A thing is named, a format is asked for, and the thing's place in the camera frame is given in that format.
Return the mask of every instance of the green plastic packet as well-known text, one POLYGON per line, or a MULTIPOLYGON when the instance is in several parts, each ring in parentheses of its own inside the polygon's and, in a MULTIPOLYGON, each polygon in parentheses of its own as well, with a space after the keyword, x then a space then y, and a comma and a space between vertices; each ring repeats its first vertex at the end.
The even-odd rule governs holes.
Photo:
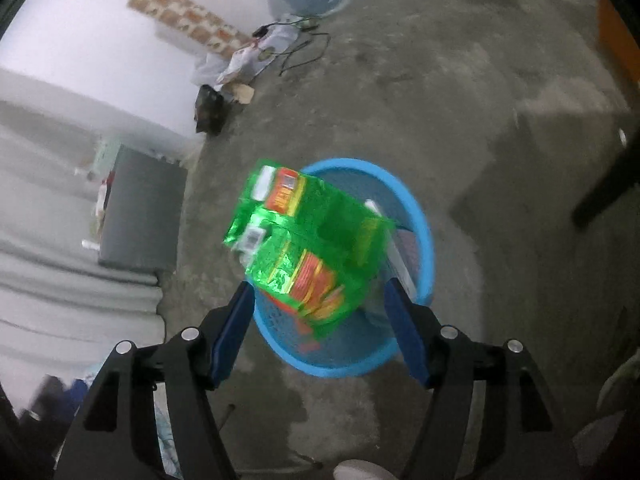
POLYGON ((255 286, 321 338, 362 304, 393 227, 320 178, 264 160, 224 243, 241 251, 255 286))

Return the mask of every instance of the gray floor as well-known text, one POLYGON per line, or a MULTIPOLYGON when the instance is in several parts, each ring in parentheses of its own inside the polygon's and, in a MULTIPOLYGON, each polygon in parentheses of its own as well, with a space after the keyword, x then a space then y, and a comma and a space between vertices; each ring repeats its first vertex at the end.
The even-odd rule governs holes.
MULTIPOLYGON (((636 105, 596 46, 595 3, 354 0, 326 20, 324 58, 282 77, 272 66, 206 144, 161 305, 168 334, 225 304, 242 279, 222 237, 258 158, 292 168, 362 158, 403 180, 428 216, 440 320, 485 342, 524 341, 580 428, 640 326, 638 193, 583 234, 569 222, 636 105)), ((252 326, 214 412, 227 402, 238 405, 223 430, 238 468, 281 465, 294 449, 397 474, 428 398, 401 360, 360 378, 306 376, 252 326)))

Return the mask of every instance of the blue rim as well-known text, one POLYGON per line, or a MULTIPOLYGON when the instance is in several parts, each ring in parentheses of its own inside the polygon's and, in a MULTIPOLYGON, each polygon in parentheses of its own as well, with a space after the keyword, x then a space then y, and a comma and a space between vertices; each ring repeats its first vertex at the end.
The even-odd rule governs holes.
MULTIPOLYGON (((303 168, 302 173, 313 175, 329 170, 360 171, 361 173, 375 177, 393 191, 411 219, 412 230, 414 231, 418 252, 420 254, 416 301, 418 304, 431 303, 434 277, 433 241, 431 240, 431 232, 427 224, 427 219, 424 217, 422 209, 420 209, 411 192, 409 192, 401 180, 390 174, 387 170, 383 170, 371 162, 358 160, 357 158, 329 158, 303 168)), ((389 338, 384 345, 366 359, 347 366, 331 368, 305 363, 288 353, 271 335, 258 308, 258 304, 260 304, 261 301, 261 295, 256 294, 254 320, 262 337, 284 362, 306 374, 328 378, 363 375, 383 365, 399 351, 398 342, 395 338, 389 338)))

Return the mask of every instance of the dark furniture leg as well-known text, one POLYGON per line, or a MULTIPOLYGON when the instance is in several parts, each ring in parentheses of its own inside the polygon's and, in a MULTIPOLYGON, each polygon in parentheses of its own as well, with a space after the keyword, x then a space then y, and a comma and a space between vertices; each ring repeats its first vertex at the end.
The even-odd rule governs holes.
POLYGON ((627 189, 640 180, 640 135, 632 137, 627 149, 618 157, 607 174, 576 206, 571 215, 578 229, 587 225, 613 204, 627 189))

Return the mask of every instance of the silver screw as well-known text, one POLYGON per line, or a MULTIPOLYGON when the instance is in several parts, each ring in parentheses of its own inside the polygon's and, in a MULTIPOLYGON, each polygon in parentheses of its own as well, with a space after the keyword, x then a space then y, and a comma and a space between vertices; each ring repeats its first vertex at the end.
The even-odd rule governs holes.
POLYGON ((509 350, 511 350, 512 352, 514 352, 515 354, 519 354, 520 352, 522 352, 524 350, 524 346, 517 339, 511 339, 507 343, 507 348, 509 350))
POLYGON ((200 330, 198 330, 197 328, 194 328, 193 326, 190 326, 189 328, 185 328, 182 331, 182 339, 184 339, 185 341, 193 341, 199 335, 200 335, 200 330))
POLYGON ((120 341, 116 345, 116 352, 122 355, 122 354, 126 354, 132 348, 133 348, 133 345, 131 344, 131 341, 120 341))
POLYGON ((455 339, 458 337, 458 330, 455 327, 452 326, 443 326, 440 329, 440 335, 444 338, 444 339, 455 339))

